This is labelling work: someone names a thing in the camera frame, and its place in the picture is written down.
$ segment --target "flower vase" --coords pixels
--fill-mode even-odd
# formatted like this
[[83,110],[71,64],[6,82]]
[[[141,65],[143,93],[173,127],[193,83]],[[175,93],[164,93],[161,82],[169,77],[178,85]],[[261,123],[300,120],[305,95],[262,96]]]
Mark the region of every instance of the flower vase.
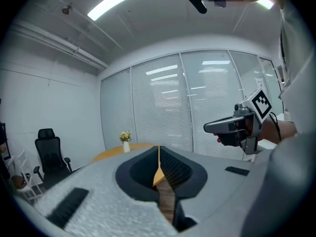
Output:
[[129,143],[127,141],[123,142],[123,150],[124,150],[124,153],[127,153],[130,151]]

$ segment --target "ceiling pipe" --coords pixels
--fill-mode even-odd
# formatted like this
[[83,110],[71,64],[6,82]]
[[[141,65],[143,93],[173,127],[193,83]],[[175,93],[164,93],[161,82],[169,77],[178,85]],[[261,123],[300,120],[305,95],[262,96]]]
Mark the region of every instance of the ceiling pipe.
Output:
[[117,13],[117,17],[118,19],[123,23],[123,25],[125,26],[125,28],[128,30],[128,32],[132,35],[133,38],[135,38],[134,34],[132,33],[132,31],[128,28],[128,26],[125,24],[124,20],[122,20],[121,16],[119,15],[119,13]]
[[54,14],[53,12],[45,9],[44,7],[38,5],[38,4],[35,4],[33,3],[32,4],[33,6],[35,7],[38,7],[40,9],[42,9],[43,11],[45,12],[48,12],[50,15],[60,19],[61,21],[63,21],[64,23],[66,23],[67,25],[71,26],[72,28],[76,29],[78,32],[80,32],[81,34],[85,35],[88,39],[90,39],[91,41],[93,41],[94,43],[96,43],[99,47],[101,47],[103,50],[105,50],[106,52],[108,52],[108,49],[103,45],[101,44],[98,40],[96,40],[95,38],[93,38],[92,36],[90,36],[88,33],[86,33],[84,30],[80,29],[79,27],[77,27],[75,24],[73,23],[70,23],[69,21],[66,21],[65,19],[63,19],[62,17]]
[[35,40],[39,43],[74,56],[75,58],[78,58],[99,70],[105,70],[108,67],[106,63],[82,50],[79,46],[69,43],[64,39],[25,21],[15,20],[10,30],[13,30],[12,32],[15,34]]
[[[67,4],[65,1],[63,0],[58,0],[63,4]],[[78,13],[81,17],[83,17],[84,19],[86,19],[87,21],[90,22],[91,25],[93,25],[95,28],[99,29],[103,34],[105,34],[110,40],[112,40],[120,49],[124,50],[123,47],[121,47],[110,35],[108,35],[105,31],[103,31],[99,26],[97,26],[92,19],[90,19],[89,17],[83,15],[81,12],[79,12],[76,8],[73,7],[72,5],[72,10],[75,11],[76,13]]]
[[245,8],[243,9],[241,16],[239,17],[237,23],[235,24],[234,29],[232,30],[232,34],[235,32],[235,30],[237,29],[237,27],[239,27],[239,25],[240,25],[240,23],[241,23],[241,20],[244,18],[247,9],[248,9],[248,5],[246,5]]

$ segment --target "window blinds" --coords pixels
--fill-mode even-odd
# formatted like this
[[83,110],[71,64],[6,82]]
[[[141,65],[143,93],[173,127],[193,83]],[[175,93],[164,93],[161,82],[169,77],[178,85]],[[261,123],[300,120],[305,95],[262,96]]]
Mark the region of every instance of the window blinds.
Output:
[[271,104],[272,111],[279,115],[283,113],[283,102],[279,99],[279,95],[281,93],[281,87],[279,81],[277,79],[277,73],[274,70],[273,64],[271,61],[260,58],[262,66],[265,69],[270,92],[271,92]]
[[101,82],[101,119],[107,150],[122,145],[119,134],[123,131],[132,132],[131,143],[137,143],[131,99],[130,69]]
[[138,142],[192,152],[188,92],[179,55],[133,67],[132,85]]
[[239,72],[244,97],[249,96],[253,91],[262,87],[265,95],[270,98],[267,90],[265,75],[262,73],[257,56],[239,52],[230,52]]
[[204,132],[208,122],[230,117],[243,100],[237,73],[227,54],[199,51],[182,54],[189,83],[195,131],[195,153],[242,160],[240,147],[223,146],[217,137]]

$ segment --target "wooden table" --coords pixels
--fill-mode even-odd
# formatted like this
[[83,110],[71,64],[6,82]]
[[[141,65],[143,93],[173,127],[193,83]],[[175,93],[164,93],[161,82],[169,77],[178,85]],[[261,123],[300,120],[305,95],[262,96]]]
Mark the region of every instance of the wooden table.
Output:
[[[148,143],[138,143],[138,144],[130,144],[129,145],[131,151],[137,150],[137,149],[142,149],[142,148],[151,148],[153,146],[158,146],[158,158],[159,158],[160,157],[160,146],[159,145],[148,144]],[[123,146],[112,148],[112,149],[104,151],[103,153],[97,155],[92,160],[92,162],[95,162],[95,161],[98,161],[98,160],[102,160],[102,159],[106,159],[106,158],[110,158],[112,156],[118,156],[120,154],[124,154]],[[164,174],[162,172],[162,169],[160,168],[160,160],[159,160],[158,161],[158,170],[157,170],[157,172],[155,174],[155,177],[154,177],[153,186],[155,186],[158,183],[160,183],[163,179],[164,179]]]

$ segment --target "black rubber pad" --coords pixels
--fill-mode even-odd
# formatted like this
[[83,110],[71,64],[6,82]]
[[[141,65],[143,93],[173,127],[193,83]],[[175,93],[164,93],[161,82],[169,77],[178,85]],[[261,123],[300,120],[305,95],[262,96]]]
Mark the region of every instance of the black rubber pad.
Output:
[[236,167],[227,167],[225,169],[226,171],[238,174],[238,175],[242,175],[242,176],[247,176],[249,173],[249,170],[247,169],[242,169],[242,168],[236,168]]
[[88,193],[88,190],[74,188],[46,218],[63,229]]

